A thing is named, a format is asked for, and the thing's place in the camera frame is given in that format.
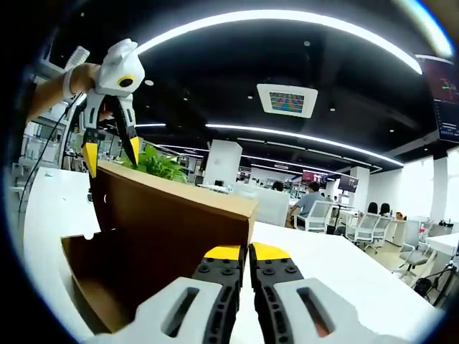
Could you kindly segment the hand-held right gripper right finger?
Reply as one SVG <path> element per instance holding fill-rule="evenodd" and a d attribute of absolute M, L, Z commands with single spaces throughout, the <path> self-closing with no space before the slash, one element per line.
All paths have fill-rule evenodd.
<path fill-rule="evenodd" d="M 266 343 L 403 343 L 364 326 L 357 309 L 316 278 L 305 278 L 290 255 L 249 246 L 255 311 Z"/>

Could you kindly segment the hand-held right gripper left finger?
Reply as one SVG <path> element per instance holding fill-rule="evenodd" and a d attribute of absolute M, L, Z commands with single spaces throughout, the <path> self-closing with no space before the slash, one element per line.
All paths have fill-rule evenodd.
<path fill-rule="evenodd" d="M 88 343 L 229 343 L 240 304 L 246 248 L 215 247 L 192 277 L 141 303 L 130 324 Z"/>

